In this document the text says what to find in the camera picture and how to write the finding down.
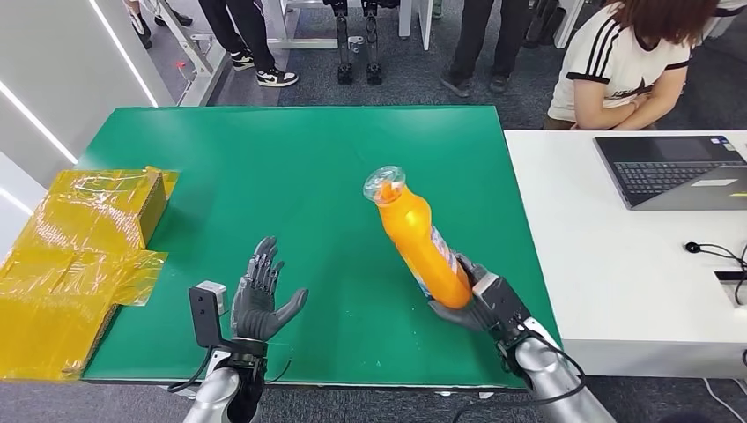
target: green table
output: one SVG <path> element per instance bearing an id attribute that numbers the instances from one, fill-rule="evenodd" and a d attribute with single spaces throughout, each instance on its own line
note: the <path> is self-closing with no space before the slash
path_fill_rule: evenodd
<path id="1" fill-rule="evenodd" d="M 522 386 L 491 340 L 425 303 L 361 188 L 398 165 L 452 249 L 508 278 L 558 339 L 511 160 L 493 107 L 116 110 L 79 168 L 181 171 L 150 249 L 169 257 L 145 307 L 121 308 L 84 373 L 103 381 L 189 377 L 204 355 L 187 290 L 233 297 L 255 244 L 278 238 L 278 303 L 306 307 L 271 340 L 286 383 Z M 228 314 L 222 317 L 229 336 Z"/>

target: white sneaker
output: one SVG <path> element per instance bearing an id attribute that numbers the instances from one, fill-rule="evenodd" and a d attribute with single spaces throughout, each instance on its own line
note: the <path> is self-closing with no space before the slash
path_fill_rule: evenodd
<path id="1" fill-rule="evenodd" d="M 255 67 L 255 59 L 249 50 L 242 50 L 239 53 L 231 53 L 233 68 L 237 71 L 243 71 Z"/>
<path id="2" fill-rule="evenodd" d="M 292 72 L 283 72 L 275 66 L 267 72 L 257 72 L 257 84 L 261 86 L 289 86 L 299 81 L 299 76 Z"/>

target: plastic bottle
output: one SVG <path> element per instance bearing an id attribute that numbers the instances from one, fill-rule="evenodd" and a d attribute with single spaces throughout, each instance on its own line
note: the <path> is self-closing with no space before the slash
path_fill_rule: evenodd
<path id="1" fill-rule="evenodd" d="M 472 291 L 467 274 L 431 223 L 431 207 L 404 183 L 400 167 L 373 172 L 363 194 L 379 208 L 381 223 L 426 296 L 449 308 L 462 308 Z"/>

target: black sleeve stripe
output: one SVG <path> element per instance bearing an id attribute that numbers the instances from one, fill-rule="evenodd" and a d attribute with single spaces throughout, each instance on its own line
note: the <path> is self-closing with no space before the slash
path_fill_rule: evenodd
<path id="1" fill-rule="evenodd" d="M 689 60 L 685 60 L 684 62 L 669 64 L 669 65 L 667 65 L 667 67 L 666 67 L 666 68 L 664 68 L 664 69 L 665 69 L 666 71 L 671 71 L 671 70 L 673 70 L 673 69 L 680 69 L 680 68 L 683 68 L 683 67 L 687 66 L 688 64 L 690 64 L 690 61 L 689 61 Z"/>
<path id="2" fill-rule="evenodd" d="M 571 79 L 572 81 L 576 79 L 581 79 L 584 81 L 598 82 L 600 84 L 605 84 L 605 85 L 610 83 L 610 80 L 608 78 L 595 77 L 593 75 L 584 75 L 582 73 L 577 73 L 577 72 L 568 72 L 566 74 L 566 78 Z"/>
<path id="3" fill-rule="evenodd" d="M 604 71 L 607 70 L 607 63 L 610 61 L 610 53 L 612 52 L 612 46 L 615 44 L 615 40 L 620 36 L 620 31 L 618 29 L 617 33 L 612 37 L 612 40 L 610 41 L 610 45 L 607 46 L 607 54 L 604 55 L 604 64 L 602 65 L 602 71 L 599 72 L 599 76 L 604 75 Z"/>
<path id="4" fill-rule="evenodd" d="M 734 9 L 732 11 L 730 11 L 729 9 L 718 8 L 718 9 L 716 9 L 716 12 L 714 13 L 714 16 L 716 18 L 729 18 L 729 17 L 736 16 L 736 15 L 742 13 L 742 11 L 744 11 L 744 9 L 747 9 L 747 6 L 742 6 L 740 8 Z"/>
<path id="5" fill-rule="evenodd" d="M 611 22 L 614 22 L 613 18 L 609 18 L 604 22 L 604 25 L 599 28 L 599 31 L 596 32 L 596 37 L 594 38 L 594 44 L 591 45 L 591 51 L 588 53 L 588 63 L 586 65 L 586 73 L 587 75 L 591 75 L 591 65 L 594 61 L 594 56 L 596 53 L 596 45 L 599 44 L 599 38 L 602 36 L 602 33 L 604 32 L 604 28 L 607 27 L 607 25 Z"/>
<path id="6" fill-rule="evenodd" d="M 597 77 L 604 76 L 604 66 L 602 66 L 601 69 L 599 69 L 600 65 L 602 65 L 602 57 L 604 56 L 604 50 L 606 47 L 607 55 L 606 57 L 610 57 L 610 52 L 612 51 L 612 45 L 615 43 L 615 40 L 617 39 L 618 35 L 620 34 L 620 28 L 618 25 L 614 25 L 610 28 L 609 31 L 607 31 L 607 34 L 604 35 L 604 41 L 602 42 L 602 46 L 599 48 L 599 54 L 596 56 L 596 66 L 594 67 L 594 73 L 593 75 L 597 75 Z"/>

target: wrapped box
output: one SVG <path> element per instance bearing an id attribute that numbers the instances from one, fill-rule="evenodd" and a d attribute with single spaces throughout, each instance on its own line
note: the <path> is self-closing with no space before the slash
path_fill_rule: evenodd
<path id="1" fill-rule="evenodd" d="M 68 170 L 0 267 L 0 379 L 78 379 L 118 305 L 144 305 L 166 253 L 145 249 L 178 174 Z"/>

